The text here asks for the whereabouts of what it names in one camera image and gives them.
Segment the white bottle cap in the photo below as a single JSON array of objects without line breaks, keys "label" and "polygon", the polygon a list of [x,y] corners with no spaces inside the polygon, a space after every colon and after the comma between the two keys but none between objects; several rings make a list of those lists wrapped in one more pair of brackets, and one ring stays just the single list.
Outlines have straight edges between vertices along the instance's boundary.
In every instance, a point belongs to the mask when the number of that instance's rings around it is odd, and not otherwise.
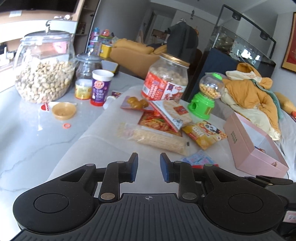
[{"label": "white bottle cap", "polygon": [[105,101],[105,103],[103,104],[103,109],[106,110],[110,106],[110,104],[112,102],[114,102],[115,100],[116,100],[116,97],[114,97],[114,96],[108,96],[107,99],[106,99],[106,101]]}]

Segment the pink gift box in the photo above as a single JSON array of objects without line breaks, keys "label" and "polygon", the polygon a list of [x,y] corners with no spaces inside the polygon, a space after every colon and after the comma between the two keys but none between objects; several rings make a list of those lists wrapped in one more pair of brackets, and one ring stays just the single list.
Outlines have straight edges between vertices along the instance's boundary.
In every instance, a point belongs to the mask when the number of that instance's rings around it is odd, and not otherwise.
[{"label": "pink gift box", "polygon": [[237,113],[231,114],[224,131],[236,169],[253,176],[283,178],[289,167],[270,136]]}]

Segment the blue pink candy bag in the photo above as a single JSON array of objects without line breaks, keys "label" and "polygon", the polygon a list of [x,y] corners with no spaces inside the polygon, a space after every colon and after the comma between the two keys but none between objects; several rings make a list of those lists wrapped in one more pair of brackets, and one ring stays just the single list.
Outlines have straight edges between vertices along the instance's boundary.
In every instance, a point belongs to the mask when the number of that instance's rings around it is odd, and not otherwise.
[{"label": "blue pink candy bag", "polygon": [[203,150],[200,150],[193,154],[192,156],[188,156],[180,159],[180,161],[190,164],[193,168],[203,169],[204,165],[214,165],[218,167],[219,165],[210,158]]}]

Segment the long rice crisp packet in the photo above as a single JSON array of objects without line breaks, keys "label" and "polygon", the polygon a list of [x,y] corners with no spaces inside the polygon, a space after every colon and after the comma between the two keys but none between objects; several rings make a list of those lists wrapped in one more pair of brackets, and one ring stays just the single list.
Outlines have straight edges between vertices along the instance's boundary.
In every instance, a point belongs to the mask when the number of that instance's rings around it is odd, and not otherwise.
[{"label": "long rice crisp packet", "polygon": [[188,156],[190,153],[189,142],[185,138],[145,126],[121,123],[118,127],[117,134],[126,140],[133,140],[143,145],[174,152],[183,156]]}]

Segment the black television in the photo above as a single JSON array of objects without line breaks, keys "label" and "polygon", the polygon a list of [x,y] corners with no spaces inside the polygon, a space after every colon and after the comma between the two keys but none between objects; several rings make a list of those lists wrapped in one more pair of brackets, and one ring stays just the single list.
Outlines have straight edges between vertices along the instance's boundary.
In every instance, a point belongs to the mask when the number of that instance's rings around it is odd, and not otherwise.
[{"label": "black television", "polygon": [[1,13],[8,11],[64,11],[74,13],[77,0],[1,0]]}]

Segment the yellow orange blanket pile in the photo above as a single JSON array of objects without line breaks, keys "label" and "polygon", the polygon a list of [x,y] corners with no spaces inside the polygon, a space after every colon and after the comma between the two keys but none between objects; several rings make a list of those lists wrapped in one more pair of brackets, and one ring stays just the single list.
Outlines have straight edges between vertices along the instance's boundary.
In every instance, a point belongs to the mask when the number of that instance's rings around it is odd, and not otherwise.
[{"label": "yellow orange blanket pile", "polygon": [[279,120],[283,118],[280,102],[271,91],[273,81],[262,77],[250,64],[239,63],[226,71],[221,101],[266,132],[274,141],[281,137]]}]

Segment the rice cracker packet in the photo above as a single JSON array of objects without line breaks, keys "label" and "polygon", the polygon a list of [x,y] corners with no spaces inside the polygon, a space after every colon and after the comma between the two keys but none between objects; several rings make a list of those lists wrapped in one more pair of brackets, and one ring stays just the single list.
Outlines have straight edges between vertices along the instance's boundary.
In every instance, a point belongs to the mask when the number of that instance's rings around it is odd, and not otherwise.
[{"label": "rice cracker packet", "polygon": [[193,122],[187,109],[174,100],[156,100],[150,104],[175,132]]}]

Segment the framed red picture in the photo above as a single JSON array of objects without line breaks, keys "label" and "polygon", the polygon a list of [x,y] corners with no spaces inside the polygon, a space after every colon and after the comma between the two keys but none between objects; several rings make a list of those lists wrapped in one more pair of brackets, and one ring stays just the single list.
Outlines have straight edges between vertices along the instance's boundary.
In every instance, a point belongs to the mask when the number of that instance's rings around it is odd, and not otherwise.
[{"label": "framed red picture", "polygon": [[281,68],[295,72],[295,29],[292,30]]}]

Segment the yellow round snacks packet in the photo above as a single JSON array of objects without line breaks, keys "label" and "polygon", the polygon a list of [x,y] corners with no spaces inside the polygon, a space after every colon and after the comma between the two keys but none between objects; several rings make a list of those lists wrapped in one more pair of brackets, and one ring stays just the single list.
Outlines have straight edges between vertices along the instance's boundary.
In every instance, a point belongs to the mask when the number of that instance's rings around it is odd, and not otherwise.
[{"label": "yellow round snacks packet", "polygon": [[138,99],[135,96],[127,96],[120,108],[122,109],[132,109],[146,112],[154,112],[154,108],[145,99]]}]

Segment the plastic peanut jar gold lid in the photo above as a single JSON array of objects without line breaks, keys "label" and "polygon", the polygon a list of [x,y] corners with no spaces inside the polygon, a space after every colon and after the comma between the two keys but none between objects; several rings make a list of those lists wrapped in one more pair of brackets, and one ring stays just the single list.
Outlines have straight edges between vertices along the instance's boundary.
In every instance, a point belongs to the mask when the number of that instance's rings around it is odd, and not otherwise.
[{"label": "plastic peanut jar gold lid", "polygon": [[151,65],[141,94],[147,100],[174,100],[179,102],[188,85],[189,63],[162,53]]}]

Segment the yellow panda snack packet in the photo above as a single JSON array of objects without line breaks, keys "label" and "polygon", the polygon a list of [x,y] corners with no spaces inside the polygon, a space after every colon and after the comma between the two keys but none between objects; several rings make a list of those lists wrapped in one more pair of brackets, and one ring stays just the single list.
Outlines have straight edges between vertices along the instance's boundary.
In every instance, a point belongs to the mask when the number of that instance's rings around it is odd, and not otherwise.
[{"label": "yellow panda snack packet", "polygon": [[227,138],[224,132],[205,120],[187,125],[182,130],[203,150]]}]

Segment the small glass jar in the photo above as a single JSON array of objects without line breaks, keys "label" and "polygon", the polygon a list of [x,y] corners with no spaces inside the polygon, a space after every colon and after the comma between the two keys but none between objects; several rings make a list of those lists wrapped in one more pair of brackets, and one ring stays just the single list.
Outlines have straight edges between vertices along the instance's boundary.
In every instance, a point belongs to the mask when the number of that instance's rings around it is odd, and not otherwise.
[{"label": "small glass jar", "polygon": [[89,53],[77,54],[75,58],[75,97],[79,100],[89,100],[92,91],[92,72],[101,69],[99,56]]}]

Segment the dark jacket on stand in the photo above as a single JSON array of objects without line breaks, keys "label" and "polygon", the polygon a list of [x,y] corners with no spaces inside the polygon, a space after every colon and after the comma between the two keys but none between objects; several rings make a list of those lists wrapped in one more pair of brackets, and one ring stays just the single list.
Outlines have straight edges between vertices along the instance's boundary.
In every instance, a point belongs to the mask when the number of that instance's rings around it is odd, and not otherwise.
[{"label": "dark jacket on stand", "polygon": [[192,64],[199,44],[198,33],[185,21],[180,20],[167,29],[169,35],[167,53],[182,61]]}]

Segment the purple white drink cup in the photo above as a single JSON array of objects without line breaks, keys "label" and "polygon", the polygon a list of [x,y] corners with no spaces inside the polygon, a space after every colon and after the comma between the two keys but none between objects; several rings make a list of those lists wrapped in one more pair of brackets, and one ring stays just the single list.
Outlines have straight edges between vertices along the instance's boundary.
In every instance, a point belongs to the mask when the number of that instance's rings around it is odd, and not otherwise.
[{"label": "purple white drink cup", "polygon": [[103,106],[109,91],[114,74],[108,70],[96,69],[92,72],[92,90],[90,103],[94,106]]}]

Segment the red chicken snack pouch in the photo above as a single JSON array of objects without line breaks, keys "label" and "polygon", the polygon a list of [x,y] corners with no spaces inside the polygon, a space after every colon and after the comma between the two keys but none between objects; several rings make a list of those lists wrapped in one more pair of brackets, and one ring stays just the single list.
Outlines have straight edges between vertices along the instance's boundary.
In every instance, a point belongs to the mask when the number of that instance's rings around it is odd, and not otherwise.
[{"label": "red chicken snack pouch", "polygon": [[138,124],[161,132],[170,133],[179,137],[182,136],[181,131],[175,132],[175,130],[166,122],[163,117],[157,116],[153,112],[145,111],[142,114],[142,117],[140,118]]}]

